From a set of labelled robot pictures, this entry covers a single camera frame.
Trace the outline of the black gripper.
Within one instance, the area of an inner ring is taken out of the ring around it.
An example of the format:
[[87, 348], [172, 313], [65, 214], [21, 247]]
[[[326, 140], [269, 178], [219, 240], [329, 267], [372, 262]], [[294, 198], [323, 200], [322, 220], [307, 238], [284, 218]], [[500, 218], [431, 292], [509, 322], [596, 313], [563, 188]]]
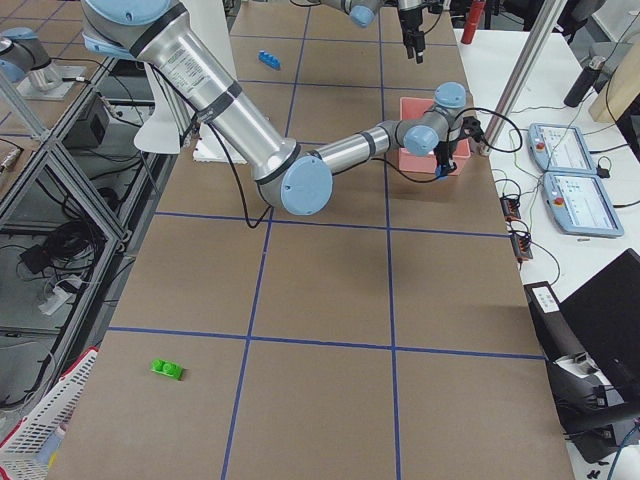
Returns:
[[483, 130], [480, 121], [473, 116], [462, 119], [460, 127], [450, 130], [434, 149], [436, 158], [435, 175], [441, 178], [452, 174], [457, 168], [462, 168], [471, 158], [471, 149], [468, 138], [475, 142], [483, 139]]
[[424, 33], [421, 31], [423, 23], [423, 2], [420, 0], [398, 0], [398, 18], [401, 26], [403, 44], [407, 58], [421, 64], [424, 61]]

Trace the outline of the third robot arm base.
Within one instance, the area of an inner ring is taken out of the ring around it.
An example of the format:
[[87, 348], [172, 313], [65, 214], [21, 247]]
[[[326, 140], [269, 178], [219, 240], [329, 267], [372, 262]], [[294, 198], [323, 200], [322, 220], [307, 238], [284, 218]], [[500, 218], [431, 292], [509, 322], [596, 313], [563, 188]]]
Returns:
[[28, 27], [1, 32], [1, 71], [25, 99], [61, 101], [70, 90], [63, 82], [64, 69]]

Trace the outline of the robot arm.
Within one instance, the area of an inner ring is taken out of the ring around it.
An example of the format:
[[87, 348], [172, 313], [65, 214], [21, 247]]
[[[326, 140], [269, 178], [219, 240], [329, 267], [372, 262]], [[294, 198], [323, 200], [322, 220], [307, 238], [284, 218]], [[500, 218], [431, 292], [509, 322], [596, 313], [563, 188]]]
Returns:
[[466, 91], [457, 82], [440, 85], [433, 105], [417, 119], [385, 121], [368, 130], [303, 153], [283, 137], [243, 92], [239, 83], [192, 30], [180, 1], [84, 1], [89, 50], [147, 63], [251, 167], [262, 198], [294, 215], [313, 215], [331, 198], [333, 177], [404, 148], [415, 156], [436, 155], [439, 175], [455, 170], [459, 140], [479, 137]]
[[[422, 64], [424, 61], [426, 35], [437, 25], [444, 9], [442, 1], [427, 0], [322, 0], [290, 1], [290, 4], [300, 8], [313, 8], [322, 5], [333, 8], [346, 14], [360, 28], [367, 28], [383, 8], [393, 7], [397, 12], [407, 58], [414, 59], [417, 64]], [[425, 10], [437, 15], [434, 24], [427, 31], [422, 29]]]

